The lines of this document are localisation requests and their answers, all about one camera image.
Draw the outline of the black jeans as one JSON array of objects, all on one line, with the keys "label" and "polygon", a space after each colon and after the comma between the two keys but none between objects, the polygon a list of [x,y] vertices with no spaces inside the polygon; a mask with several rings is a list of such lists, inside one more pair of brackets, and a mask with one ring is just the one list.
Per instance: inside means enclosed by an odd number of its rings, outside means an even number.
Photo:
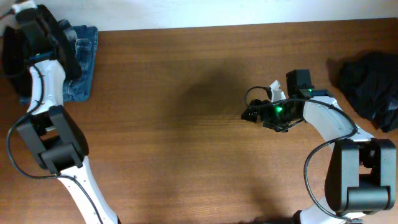
[{"label": "black jeans", "polygon": [[[77,33],[68,20],[57,21],[57,24],[63,36],[67,38],[71,50],[68,58],[72,60],[72,66],[65,70],[65,79],[66,81],[77,80],[83,75],[81,65],[76,58]],[[1,74],[9,79],[19,96],[28,98],[31,96],[32,79],[24,63],[29,49],[27,39],[22,31],[7,26],[3,32],[2,40],[1,62],[3,69]]]}]

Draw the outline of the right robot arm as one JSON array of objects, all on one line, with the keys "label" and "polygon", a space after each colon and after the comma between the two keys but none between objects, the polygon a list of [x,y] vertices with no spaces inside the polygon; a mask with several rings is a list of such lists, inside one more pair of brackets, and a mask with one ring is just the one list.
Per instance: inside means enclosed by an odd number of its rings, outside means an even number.
[{"label": "right robot arm", "polygon": [[[313,205],[279,223],[362,223],[366,215],[390,210],[396,202],[397,149],[389,139],[377,139],[361,129],[338,105],[328,90],[312,85],[308,70],[286,74],[287,91],[274,81],[263,89],[267,99],[244,100],[243,120],[276,132],[301,122],[311,124],[324,139],[303,166],[303,178]],[[332,155],[325,178],[325,194],[317,200],[308,179],[312,157],[324,147]]]}]

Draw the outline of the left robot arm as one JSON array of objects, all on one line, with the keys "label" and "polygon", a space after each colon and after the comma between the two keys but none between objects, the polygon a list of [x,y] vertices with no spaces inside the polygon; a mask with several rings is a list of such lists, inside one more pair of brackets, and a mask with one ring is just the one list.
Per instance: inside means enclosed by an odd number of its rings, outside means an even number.
[{"label": "left robot arm", "polygon": [[119,223],[93,177],[86,138],[63,106],[63,83],[81,77],[71,44],[52,13],[34,1],[12,5],[27,38],[25,63],[32,78],[27,113],[17,130],[36,163],[68,190],[86,223]]}]

